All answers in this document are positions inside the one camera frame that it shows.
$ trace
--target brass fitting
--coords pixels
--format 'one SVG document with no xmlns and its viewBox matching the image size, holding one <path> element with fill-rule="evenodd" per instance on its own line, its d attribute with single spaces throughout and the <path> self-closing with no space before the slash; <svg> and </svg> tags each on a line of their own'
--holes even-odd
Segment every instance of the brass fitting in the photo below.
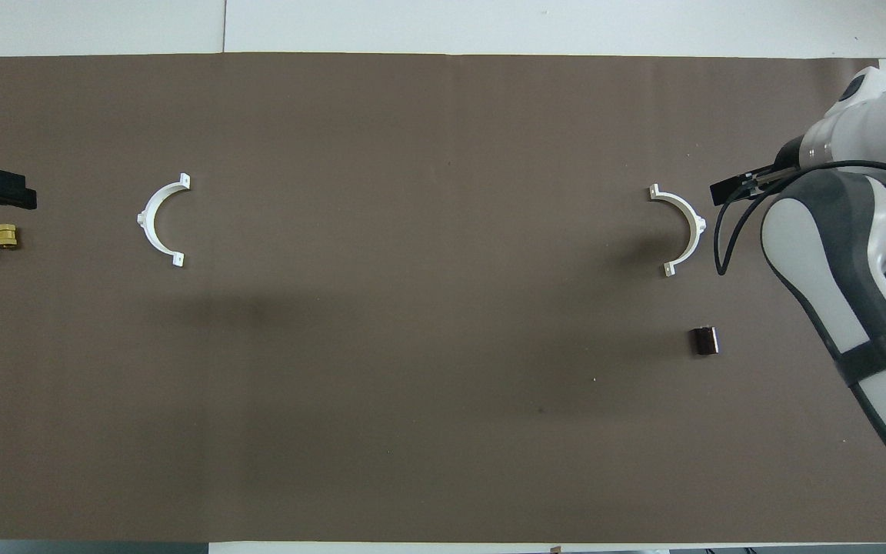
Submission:
<svg viewBox="0 0 886 554">
<path fill-rule="evenodd" d="M 18 240 L 15 237 L 15 225 L 0 224 L 0 249 L 14 249 L 16 246 L 18 246 Z"/>
</svg>

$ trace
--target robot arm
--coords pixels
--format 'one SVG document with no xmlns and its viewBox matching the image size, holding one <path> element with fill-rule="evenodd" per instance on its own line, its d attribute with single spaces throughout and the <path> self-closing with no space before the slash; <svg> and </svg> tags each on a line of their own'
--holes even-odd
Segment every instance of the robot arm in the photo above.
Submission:
<svg viewBox="0 0 886 554">
<path fill-rule="evenodd" d="M 848 162 L 851 167 L 835 168 Z M 886 74 L 868 68 L 773 165 L 711 187 L 714 204 L 778 197 L 761 242 L 886 445 Z M 714 246 L 718 241 L 714 233 Z M 725 264 L 718 261 L 718 272 Z"/>
</svg>

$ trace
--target black cable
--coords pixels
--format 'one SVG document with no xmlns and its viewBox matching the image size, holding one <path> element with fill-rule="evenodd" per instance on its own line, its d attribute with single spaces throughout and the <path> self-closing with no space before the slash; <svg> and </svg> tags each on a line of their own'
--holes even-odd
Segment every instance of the black cable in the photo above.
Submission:
<svg viewBox="0 0 886 554">
<path fill-rule="evenodd" d="M 727 242 L 727 251 L 724 254 L 724 259 L 720 260 L 720 228 L 723 227 L 724 223 L 724 214 L 727 213 L 727 207 L 738 200 L 739 197 L 743 196 L 745 192 L 748 191 L 748 184 L 745 183 L 738 187 L 735 190 L 734 194 L 731 194 L 731 197 L 727 199 L 727 202 L 724 202 L 723 206 L 720 207 L 720 215 L 717 216 L 717 225 L 716 229 L 713 231 L 713 259 L 714 263 L 717 266 L 717 274 L 725 275 L 727 274 L 727 267 L 731 264 L 731 256 L 734 254 L 734 245 L 738 242 L 738 236 L 741 234 L 741 229 L 744 227 L 745 223 L 748 223 L 748 218 L 750 218 L 751 214 L 754 213 L 754 210 L 764 202 L 764 200 L 771 196 L 772 194 L 778 194 L 781 190 L 784 190 L 785 186 L 791 185 L 792 182 L 795 182 L 798 178 L 806 173 L 815 172 L 819 169 L 836 169 L 836 168 L 872 168 L 872 169 L 881 169 L 881 171 L 886 171 L 885 162 L 872 162 L 869 160 L 846 160 L 843 162 L 827 162 L 827 164 L 815 165 L 812 168 L 801 169 L 801 171 L 791 173 L 791 175 L 787 176 L 787 178 L 782 178 L 775 182 L 773 185 L 768 187 L 765 192 L 762 192 L 756 199 L 751 201 L 748 209 L 741 214 L 741 218 L 738 219 L 738 224 L 734 225 L 734 231 L 731 232 L 731 239 Z"/>
</svg>

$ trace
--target brown mat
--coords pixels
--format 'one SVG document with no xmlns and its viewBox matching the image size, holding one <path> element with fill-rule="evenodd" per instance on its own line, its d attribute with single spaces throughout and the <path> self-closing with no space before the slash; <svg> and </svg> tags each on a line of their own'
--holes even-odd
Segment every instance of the brown mat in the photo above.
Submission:
<svg viewBox="0 0 886 554">
<path fill-rule="evenodd" d="M 886 541 L 757 222 L 667 279 L 647 201 L 713 224 L 868 63 L 0 58 L 0 539 Z"/>
</svg>

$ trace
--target white plastic crescent part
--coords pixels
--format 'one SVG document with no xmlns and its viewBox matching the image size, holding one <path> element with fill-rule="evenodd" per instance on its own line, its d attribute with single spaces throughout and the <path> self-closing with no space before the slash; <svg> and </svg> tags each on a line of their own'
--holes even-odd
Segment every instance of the white plastic crescent part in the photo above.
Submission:
<svg viewBox="0 0 886 554">
<path fill-rule="evenodd" d="M 145 203 L 145 210 L 141 211 L 138 217 L 136 217 L 136 221 L 145 231 L 145 237 L 152 244 L 152 248 L 165 253 L 165 255 L 173 256 L 173 265 L 177 267 L 183 267 L 183 252 L 170 250 L 163 245 L 162 241 L 159 241 L 159 237 L 155 234 L 155 212 L 159 210 L 159 205 L 162 204 L 163 200 L 168 199 L 175 192 L 180 192 L 180 190 L 190 190 L 190 175 L 180 173 L 179 182 L 169 183 L 169 185 L 157 190 L 155 194 L 152 194 L 152 198 Z"/>
<path fill-rule="evenodd" d="M 686 202 L 681 196 L 658 190 L 658 183 L 648 187 L 648 193 L 649 200 L 662 200 L 674 204 L 682 212 L 682 215 L 686 216 L 686 221 L 689 221 L 689 245 L 686 245 L 685 251 L 677 259 L 661 264 L 665 270 L 665 277 L 672 277 L 675 275 L 675 266 L 685 262 L 693 252 L 696 252 L 696 246 L 699 246 L 699 236 L 703 234 L 703 231 L 706 231 L 706 220 L 699 217 L 696 210 L 692 209 L 689 202 Z"/>
</svg>

